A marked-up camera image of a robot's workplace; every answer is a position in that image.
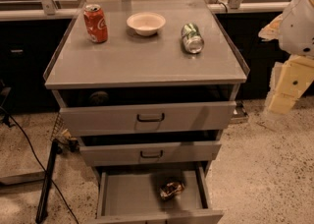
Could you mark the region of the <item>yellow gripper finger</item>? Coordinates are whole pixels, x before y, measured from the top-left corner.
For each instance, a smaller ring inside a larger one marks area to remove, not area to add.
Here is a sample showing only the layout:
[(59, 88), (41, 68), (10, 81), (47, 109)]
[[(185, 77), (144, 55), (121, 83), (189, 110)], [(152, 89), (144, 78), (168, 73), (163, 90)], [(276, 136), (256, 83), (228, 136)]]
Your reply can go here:
[(282, 71), (282, 66), (283, 66), (282, 63), (276, 62), (274, 67), (272, 68), (271, 77), (270, 77), (270, 81), (269, 81), (269, 91), (268, 91), (266, 99), (265, 99), (265, 107), (266, 108), (268, 108), (270, 106), (272, 98), (275, 95), (276, 86), (277, 86), (277, 83), (278, 83), (278, 80), (280, 78), (281, 71)]
[(285, 94), (273, 93), (269, 98), (268, 110), (276, 114), (287, 114), (294, 106), (296, 100)]

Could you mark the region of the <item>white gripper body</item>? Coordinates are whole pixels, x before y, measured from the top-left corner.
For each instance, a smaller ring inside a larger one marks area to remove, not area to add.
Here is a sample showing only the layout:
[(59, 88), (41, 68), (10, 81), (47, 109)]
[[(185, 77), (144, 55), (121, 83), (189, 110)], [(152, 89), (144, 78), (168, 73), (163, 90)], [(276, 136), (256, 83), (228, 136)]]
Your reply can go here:
[(276, 92), (292, 98), (300, 98), (314, 82), (314, 60), (291, 55), (281, 69)]

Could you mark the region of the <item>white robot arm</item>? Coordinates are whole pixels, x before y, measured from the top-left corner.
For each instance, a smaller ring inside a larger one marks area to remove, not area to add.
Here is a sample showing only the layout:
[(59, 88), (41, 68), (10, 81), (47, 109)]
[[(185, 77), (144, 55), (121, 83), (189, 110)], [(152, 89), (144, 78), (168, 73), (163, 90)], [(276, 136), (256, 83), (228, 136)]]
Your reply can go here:
[(276, 39), (289, 54), (272, 70), (265, 103), (268, 113), (287, 114), (314, 82), (314, 0), (291, 0), (258, 36)]

